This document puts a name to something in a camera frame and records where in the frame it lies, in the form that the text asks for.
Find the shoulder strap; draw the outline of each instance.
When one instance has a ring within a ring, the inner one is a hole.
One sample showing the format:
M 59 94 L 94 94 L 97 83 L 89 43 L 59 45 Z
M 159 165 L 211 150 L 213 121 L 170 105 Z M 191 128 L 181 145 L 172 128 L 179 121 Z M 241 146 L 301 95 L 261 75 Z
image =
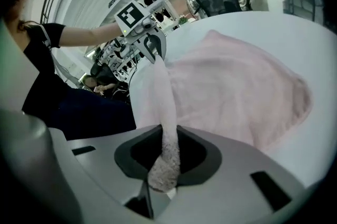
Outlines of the shoulder strap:
M 46 29 L 44 28 L 43 25 L 39 24 L 39 27 L 42 29 L 43 34 L 45 36 L 45 41 L 43 41 L 43 43 L 47 46 L 47 48 L 50 50 L 50 52 L 52 51 L 52 42 L 51 39 L 49 38 Z M 54 65 L 56 67 L 56 70 L 61 72 L 63 74 L 63 76 L 65 76 L 68 80 L 70 80 L 73 84 L 76 85 L 76 87 L 79 86 L 80 82 L 78 81 L 78 78 L 74 77 L 73 75 L 71 75 L 69 73 L 69 71 L 62 65 L 59 64 L 59 62 L 56 60 L 55 56 L 52 54 L 51 52 L 51 56 L 53 58 L 54 61 Z

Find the round tabletop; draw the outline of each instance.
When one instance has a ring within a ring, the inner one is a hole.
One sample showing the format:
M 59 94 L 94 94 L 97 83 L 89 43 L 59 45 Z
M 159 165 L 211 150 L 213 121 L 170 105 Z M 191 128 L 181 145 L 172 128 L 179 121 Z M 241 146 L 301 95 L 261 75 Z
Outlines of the round tabletop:
M 237 12 L 209 17 L 170 33 L 165 63 L 179 60 L 209 30 L 264 49 L 302 76 L 313 95 L 308 118 L 268 155 L 305 186 L 322 179 L 335 155 L 337 137 L 337 36 L 311 21 L 282 13 Z M 134 116 L 139 118 L 146 67 L 142 59 L 130 86 Z

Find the desk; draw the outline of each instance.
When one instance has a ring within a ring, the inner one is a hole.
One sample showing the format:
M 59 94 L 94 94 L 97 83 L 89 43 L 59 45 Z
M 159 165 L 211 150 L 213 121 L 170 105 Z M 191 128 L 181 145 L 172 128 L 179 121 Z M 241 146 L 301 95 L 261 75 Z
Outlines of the desk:
M 307 81 L 313 94 L 308 118 L 268 155 L 306 187 L 326 174 L 337 138 L 337 36 L 311 21 L 282 13 L 236 12 L 213 16 L 178 28 L 167 36 L 165 63 L 179 60 L 209 30 L 238 38 L 269 52 Z M 139 118 L 143 60 L 131 81 L 130 95 Z

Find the dark blue pants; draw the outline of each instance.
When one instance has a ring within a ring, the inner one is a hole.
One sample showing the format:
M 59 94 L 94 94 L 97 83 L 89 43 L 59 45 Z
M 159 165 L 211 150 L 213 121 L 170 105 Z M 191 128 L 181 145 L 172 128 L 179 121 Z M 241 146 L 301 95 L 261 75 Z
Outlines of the dark blue pants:
M 134 130 L 131 106 L 82 89 L 69 89 L 47 126 L 63 131 L 67 140 L 85 139 Z

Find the pink cloth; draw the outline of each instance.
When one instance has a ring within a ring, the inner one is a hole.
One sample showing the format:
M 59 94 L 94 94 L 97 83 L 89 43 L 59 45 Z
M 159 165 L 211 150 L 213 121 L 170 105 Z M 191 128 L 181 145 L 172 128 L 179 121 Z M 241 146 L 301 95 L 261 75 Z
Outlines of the pink cloth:
M 153 67 L 144 83 L 138 128 L 161 123 L 153 97 Z M 209 31 L 167 71 L 179 125 L 239 140 L 262 151 L 280 141 L 311 111 L 311 93 L 302 78 L 260 48 L 216 31 Z

